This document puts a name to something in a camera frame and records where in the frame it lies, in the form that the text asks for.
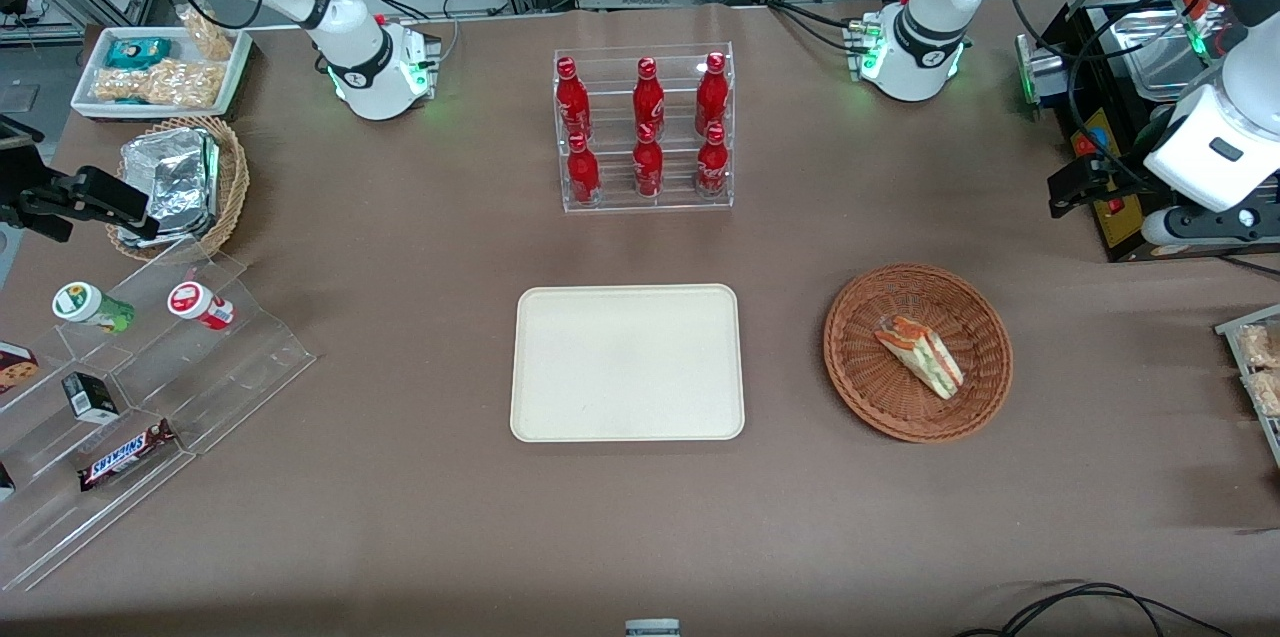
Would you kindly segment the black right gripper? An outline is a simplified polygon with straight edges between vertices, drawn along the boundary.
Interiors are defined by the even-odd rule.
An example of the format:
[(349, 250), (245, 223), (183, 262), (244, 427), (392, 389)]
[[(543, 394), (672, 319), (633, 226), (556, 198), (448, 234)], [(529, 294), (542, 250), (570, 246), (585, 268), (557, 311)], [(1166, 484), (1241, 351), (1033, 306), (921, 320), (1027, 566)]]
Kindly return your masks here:
[[(67, 198), (23, 196), (50, 191), (60, 180)], [(1, 217), (15, 230), (68, 242), (76, 221), (128, 228), (141, 239), (155, 239), (159, 223), (148, 214), (148, 196), (100, 168), (79, 168), (74, 175), (46, 166), (37, 148), (1, 150)]]

